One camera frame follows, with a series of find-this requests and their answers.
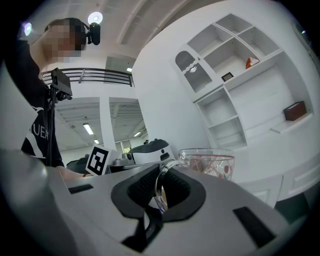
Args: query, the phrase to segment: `white pillar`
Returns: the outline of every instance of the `white pillar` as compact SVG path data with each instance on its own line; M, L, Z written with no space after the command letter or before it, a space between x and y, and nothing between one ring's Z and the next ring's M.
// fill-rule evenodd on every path
M100 122L104 147L117 150L112 129L109 97L100 97Z

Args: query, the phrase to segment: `ceiling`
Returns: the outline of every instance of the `ceiling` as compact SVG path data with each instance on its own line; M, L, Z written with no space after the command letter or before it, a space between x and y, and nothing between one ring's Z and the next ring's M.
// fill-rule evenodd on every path
M89 14L101 12L100 44L87 45L82 58L70 61L70 66L85 58L95 59L100 68L126 71L163 28L215 2L218 0L47 0L29 18L32 32L26 39L34 42L55 19L74 17L88 23Z
M110 117L115 142L133 138L135 134L143 130L146 132L138 101L110 102Z
M114 141L133 138L147 131L137 99L110 99L110 117ZM55 106L55 136L61 151L92 146L94 140L104 144L100 121L100 98L73 98L59 101ZM89 135L83 124L93 131Z
M55 105L55 136L61 151L103 144L100 123L100 98L73 98ZM89 123L93 135L84 128Z
M126 72L132 68L141 49L161 30L180 17L219 0L47 0L28 19L32 32L23 39L36 41L53 20L74 17L88 22L89 14L101 12L99 45L87 45L81 58L70 59L63 67L105 68ZM110 116L115 141L146 133L138 101L110 99ZM103 144L98 98L74 98L56 105L56 138L60 150L91 146L94 139ZM94 135L83 127L89 123Z

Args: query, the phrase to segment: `white wall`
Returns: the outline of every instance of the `white wall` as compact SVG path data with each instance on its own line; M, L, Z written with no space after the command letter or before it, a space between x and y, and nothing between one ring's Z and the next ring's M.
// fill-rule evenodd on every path
M62 162L66 167L67 164L74 160L79 160L80 158L84 158L86 154L90 154L92 151L92 146L86 146L71 150L60 151L60 155L62 157Z
M132 69L135 92L151 138L166 140L175 156L183 148L206 148L202 120L175 73L171 61L183 44L229 13L268 35L291 58L307 87L314 117L305 125L277 134L269 131L235 153L234 179L248 182L283 173L320 152L319 74L292 29L294 18L279 3L227 0L193 11L175 21L140 52Z
M105 69L107 57L75 57L66 62L58 62L48 65L42 72L50 71L55 68L68 69L68 68L92 68L92 69Z
M139 137L139 138L131 138L131 139L129 139L132 149L135 148L135 147L143 145L146 140L147 139L144 138L144 137L143 138Z

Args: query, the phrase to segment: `cabinet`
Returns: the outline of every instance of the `cabinet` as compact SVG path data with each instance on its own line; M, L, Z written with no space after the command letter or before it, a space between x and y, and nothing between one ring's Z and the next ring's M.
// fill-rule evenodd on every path
M291 198L320 181L320 155L313 157L283 175L278 201Z
M172 63L192 102L223 85L223 80L188 44L183 45Z
M259 62L246 69L248 58ZM232 13L191 38L172 64L202 117L211 147L243 149L254 136L269 131L280 136L313 118L308 90L289 56ZM233 77L224 81L228 73ZM307 114L286 121L283 109L299 101Z
M270 207L274 208L281 189L282 175L238 184Z

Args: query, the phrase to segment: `person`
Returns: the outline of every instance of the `person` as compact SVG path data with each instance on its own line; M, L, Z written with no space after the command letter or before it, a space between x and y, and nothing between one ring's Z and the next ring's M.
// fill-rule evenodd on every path
M48 117L51 113L49 88L41 80L41 71L49 64L61 62L75 56L86 45L85 26L77 18L57 19L48 24L42 36L33 44L17 40L13 48L13 59L6 60L7 70L22 95L37 112L21 150L48 164L46 159L49 143ZM83 177L65 168L59 152L53 122L51 166L63 179Z

